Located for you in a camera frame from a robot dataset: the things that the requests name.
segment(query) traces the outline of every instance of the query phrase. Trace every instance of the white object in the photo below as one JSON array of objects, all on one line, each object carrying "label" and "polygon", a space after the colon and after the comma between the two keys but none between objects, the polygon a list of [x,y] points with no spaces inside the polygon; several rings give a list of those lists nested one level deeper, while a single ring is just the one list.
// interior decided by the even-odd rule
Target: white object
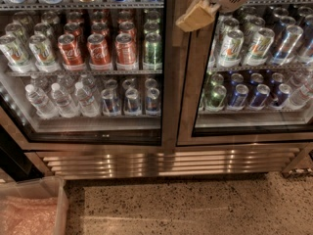
[{"label": "white object", "polygon": [[75,95],[78,99],[81,112],[86,117],[96,117],[100,114],[99,104],[93,96],[91,89],[88,86],[77,82],[75,84]]},{"label": "white object", "polygon": [[80,115],[79,108],[72,100],[67,90],[59,83],[51,85],[51,96],[59,108],[60,115],[64,118],[72,118]]},{"label": "white object", "polygon": [[40,117],[53,118],[58,116],[58,109],[41,88],[28,84],[25,90],[27,100],[37,109],[37,114]]}]

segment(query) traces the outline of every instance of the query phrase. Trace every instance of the glass door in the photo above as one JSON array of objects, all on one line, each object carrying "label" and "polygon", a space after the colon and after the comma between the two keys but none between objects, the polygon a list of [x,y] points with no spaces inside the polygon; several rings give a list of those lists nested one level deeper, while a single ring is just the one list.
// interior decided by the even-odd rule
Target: glass door
[{"label": "glass door", "polygon": [[178,144],[312,138],[312,2],[251,0],[193,33]]},{"label": "glass door", "polygon": [[161,144],[166,0],[4,0],[1,107],[29,142]]}]

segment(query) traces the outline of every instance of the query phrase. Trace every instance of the white bottle cap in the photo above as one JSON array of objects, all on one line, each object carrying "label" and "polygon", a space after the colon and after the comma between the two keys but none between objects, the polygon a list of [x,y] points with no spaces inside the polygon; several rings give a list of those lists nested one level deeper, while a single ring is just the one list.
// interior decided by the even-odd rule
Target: white bottle cap
[{"label": "white bottle cap", "polygon": [[28,93],[31,93],[35,90],[35,87],[32,84],[28,84],[25,88]]},{"label": "white bottle cap", "polygon": [[51,85],[52,90],[56,91],[56,90],[60,90],[60,84],[59,83],[53,83]]},{"label": "white bottle cap", "polygon": [[82,82],[76,82],[75,83],[76,90],[82,89],[83,87],[84,87],[84,85],[82,84]]}]

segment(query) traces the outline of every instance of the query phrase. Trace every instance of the speckled floor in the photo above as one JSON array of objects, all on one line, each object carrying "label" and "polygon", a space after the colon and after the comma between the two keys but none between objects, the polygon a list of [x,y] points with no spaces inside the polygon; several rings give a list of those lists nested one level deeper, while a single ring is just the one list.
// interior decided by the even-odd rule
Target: speckled floor
[{"label": "speckled floor", "polygon": [[67,235],[313,234],[312,176],[83,180],[67,192]]}]

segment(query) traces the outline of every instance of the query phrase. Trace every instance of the white bottle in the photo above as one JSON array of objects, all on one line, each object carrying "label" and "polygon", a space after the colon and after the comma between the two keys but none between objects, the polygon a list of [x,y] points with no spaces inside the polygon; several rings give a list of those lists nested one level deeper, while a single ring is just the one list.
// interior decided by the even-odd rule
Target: white bottle
[{"label": "white bottle", "polygon": [[82,82],[75,83],[75,95],[78,99],[81,112],[86,117],[96,117],[100,114],[100,107],[88,86]]},{"label": "white bottle", "polygon": [[50,86],[50,82],[49,82],[47,76],[33,74],[31,76],[30,83],[34,87],[41,88],[47,95],[49,95],[49,93],[51,91],[51,86]]},{"label": "white bottle", "polygon": [[83,85],[88,86],[91,89],[97,101],[100,101],[100,92],[97,86],[97,80],[92,74],[82,74],[79,79]]},{"label": "white bottle", "polygon": [[60,115],[64,118],[72,118],[80,115],[79,107],[72,100],[67,90],[59,83],[51,85],[51,96],[59,108]]},{"label": "white bottle", "polygon": [[59,114],[58,108],[56,108],[41,88],[28,84],[25,90],[26,98],[37,109],[40,117],[53,118]]}]

